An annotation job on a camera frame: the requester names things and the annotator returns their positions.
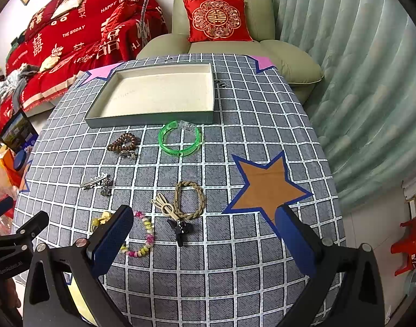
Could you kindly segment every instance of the blue lid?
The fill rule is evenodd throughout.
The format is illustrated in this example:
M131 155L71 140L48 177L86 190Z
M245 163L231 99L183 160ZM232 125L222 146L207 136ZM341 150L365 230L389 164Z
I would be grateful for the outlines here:
M28 156L26 155L26 152L24 152L23 150L22 151L19 151L17 153L17 155L14 158L14 169L16 171L20 171L21 170L21 168L23 167L23 165L26 162L26 158L27 157Z

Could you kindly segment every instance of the metal screw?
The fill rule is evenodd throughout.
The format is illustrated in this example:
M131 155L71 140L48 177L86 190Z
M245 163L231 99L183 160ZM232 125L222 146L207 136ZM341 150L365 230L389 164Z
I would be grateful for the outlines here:
M324 244L325 246L327 246L327 247L330 247L330 246L332 246L333 245L333 241L329 238L329 237L324 237L322 240L321 240L321 242L322 242L322 244Z
M87 239L84 237L78 238L74 243L76 247L84 247L87 244Z
M371 252L373 250L373 248L368 243L363 243L361 247L365 252Z
M37 252L44 251L45 249L46 249L46 244L45 243L41 243L37 246Z

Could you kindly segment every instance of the green armchair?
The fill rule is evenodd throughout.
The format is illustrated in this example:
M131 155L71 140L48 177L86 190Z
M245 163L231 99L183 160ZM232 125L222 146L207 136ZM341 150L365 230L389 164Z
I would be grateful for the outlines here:
M172 32L152 39L137 59L186 53L224 53L268 56L303 104L323 77L312 58L294 45L275 39L272 0L244 0L247 28L253 42L190 43L190 25L183 0L174 0Z

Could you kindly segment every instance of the red sofa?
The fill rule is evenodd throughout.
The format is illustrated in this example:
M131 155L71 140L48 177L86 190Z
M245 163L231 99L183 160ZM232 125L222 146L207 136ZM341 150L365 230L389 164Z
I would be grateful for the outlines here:
M28 81L21 94L26 114L52 109L81 71L133 60L141 50L143 0L84 0L79 8L50 21L13 51L6 75L28 63L40 66L51 54L60 61ZM161 8L149 0L145 15L148 40L167 33ZM13 113L11 97L0 109L0 131Z

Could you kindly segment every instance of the gold double happiness symbol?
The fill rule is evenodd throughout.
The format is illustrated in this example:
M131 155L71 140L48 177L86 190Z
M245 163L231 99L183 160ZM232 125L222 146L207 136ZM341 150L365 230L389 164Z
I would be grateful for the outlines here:
M214 24L216 26L221 26L225 24L227 21L226 13L218 8L213 8L212 10L209 10L206 14L206 18L209 21L209 23Z

